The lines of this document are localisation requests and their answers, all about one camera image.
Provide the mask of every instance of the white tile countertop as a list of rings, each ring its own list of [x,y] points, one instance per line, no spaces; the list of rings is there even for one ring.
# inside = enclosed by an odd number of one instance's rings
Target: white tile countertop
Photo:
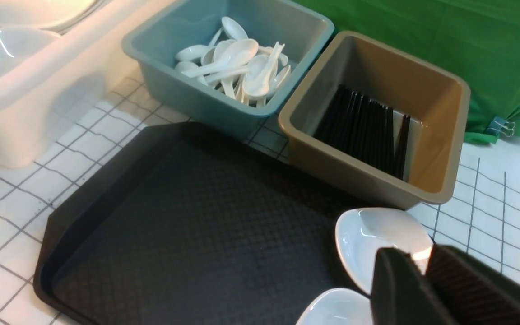
[[[0,167],[0,324],[74,324],[33,292],[47,217],[142,128],[186,120],[150,98],[136,71],[36,162]],[[248,144],[287,161],[287,139],[276,117]],[[496,149],[465,145],[454,198],[410,213],[436,242],[459,247],[520,283],[520,161],[508,155],[499,161],[503,154]]]

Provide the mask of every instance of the green tablecloth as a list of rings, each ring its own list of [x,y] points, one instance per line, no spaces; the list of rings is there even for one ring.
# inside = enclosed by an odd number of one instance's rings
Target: green tablecloth
[[[520,136],[520,0],[295,0],[444,68],[471,87],[465,140],[486,144],[494,117]]]

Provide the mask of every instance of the tan plastic container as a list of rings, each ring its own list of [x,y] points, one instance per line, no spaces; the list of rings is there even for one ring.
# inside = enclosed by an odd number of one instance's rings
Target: tan plastic container
[[[312,138],[339,84],[416,121],[408,182]],[[292,165],[371,203],[408,209],[452,197],[469,99],[470,89],[458,76],[359,33],[341,32],[283,107],[279,122],[290,140]]]

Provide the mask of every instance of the black plastic tray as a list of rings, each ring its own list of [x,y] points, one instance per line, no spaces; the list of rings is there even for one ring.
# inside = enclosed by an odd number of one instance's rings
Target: black plastic tray
[[[33,286],[83,324],[294,324],[357,290],[334,223],[364,204],[200,123],[144,129],[47,223]]]

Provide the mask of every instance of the white dish rack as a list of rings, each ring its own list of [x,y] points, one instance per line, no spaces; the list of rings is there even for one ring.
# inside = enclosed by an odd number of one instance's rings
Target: white dish rack
[[[0,164],[30,164],[137,65],[124,35],[177,0],[112,0],[0,78]]]

